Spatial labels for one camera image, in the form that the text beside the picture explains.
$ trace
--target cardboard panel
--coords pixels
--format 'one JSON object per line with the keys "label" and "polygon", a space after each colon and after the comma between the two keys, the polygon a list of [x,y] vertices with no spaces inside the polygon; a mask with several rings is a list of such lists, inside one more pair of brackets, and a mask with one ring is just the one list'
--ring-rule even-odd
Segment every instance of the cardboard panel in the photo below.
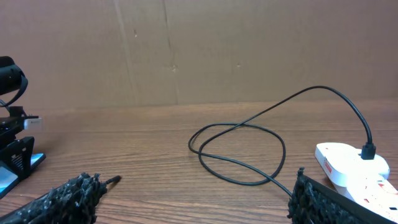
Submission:
{"label": "cardboard panel", "polygon": [[113,1],[1,1],[0,27],[0,54],[29,79],[18,105],[134,104]]}
{"label": "cardboard panel", "polygon": [[[166,1],[180,103],[397,96],[397,1]],[[334,97],[330,93],[302,98]]]}
{"label": "cardboard panel", "polygon": [[176,104],[174,53],[162,0],[116,0],[139,105]]}

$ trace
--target black connector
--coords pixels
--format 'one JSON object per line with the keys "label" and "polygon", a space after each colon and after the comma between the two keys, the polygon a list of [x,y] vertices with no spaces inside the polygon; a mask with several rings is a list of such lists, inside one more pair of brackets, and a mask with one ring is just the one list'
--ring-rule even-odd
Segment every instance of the black connector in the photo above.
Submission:
{"label": "black connector", "polygon": [[361,158],[364,160],[374,159],[374,155],[376,154],[376,146],[373,143],[366,143],[362,147]]}

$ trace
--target black mechanical device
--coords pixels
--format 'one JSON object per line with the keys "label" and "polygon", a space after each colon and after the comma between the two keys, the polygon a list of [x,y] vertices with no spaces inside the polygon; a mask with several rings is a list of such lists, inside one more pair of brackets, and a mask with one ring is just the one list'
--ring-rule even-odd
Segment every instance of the black mechanical device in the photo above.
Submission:
{"label": "black mechanical device", "polygon": [[38,116],[26,115],[21,106],[10,106],[22,96],[27,84],[24,73],[13,59],[0,57],[0,95],[17,90],[9,102],[0,100],[0,107],[9,112],[9,117],[0,118],[0,198],[28,178],[32,170],[45,159],[45,154],[32,154],[33,137],[16,138],[16,134],[22,130],[41,125]]}

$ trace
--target brown wall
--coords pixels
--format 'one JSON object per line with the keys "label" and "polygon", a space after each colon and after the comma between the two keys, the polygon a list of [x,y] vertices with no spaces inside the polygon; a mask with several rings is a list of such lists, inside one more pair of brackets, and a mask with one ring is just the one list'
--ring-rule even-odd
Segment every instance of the brown wall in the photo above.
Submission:
{"label": "brown wall", "polygon": [[396,97],[398,1],[2,0],[0,55],[34,109]]}

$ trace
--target wooden tabletop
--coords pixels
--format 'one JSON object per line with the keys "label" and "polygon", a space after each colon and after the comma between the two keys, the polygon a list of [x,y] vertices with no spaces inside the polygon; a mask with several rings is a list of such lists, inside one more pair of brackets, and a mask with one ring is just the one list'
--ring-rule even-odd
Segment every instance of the wooden tabletop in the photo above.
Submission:
{"label": "wooden tabletop", "polygon": [[[287,194],[273,183],[256,187],[216,178],[190,152],[187,141],[201,127],[238,122],[273,105],[225,103],[97,110],[28,111],[44,118],[44,131],[32,135],[35,152],[46,160],[0,200],[0,215],[15,210],[81,172],[100,173],[106,180],[121,175],[97,208],[97,223],[290,223]],[[398,100],[359,100],[377,153],[391,168],[389,181],[398,187]],[[320,142],[361,147],[366,135],[361,122],[341,100],[292,101],[251,121],[282,136],[287,157],[277,180],[293,189],[299,167],[330,185],[314,157]],[[223,128],[212,128],[196,146]],[[239,128],[210,143],[206,152],[246,162],[271,174],[282,156],[270,134]],[[262,177],[243,167],[205,158],[215,171],[245,181]]]}

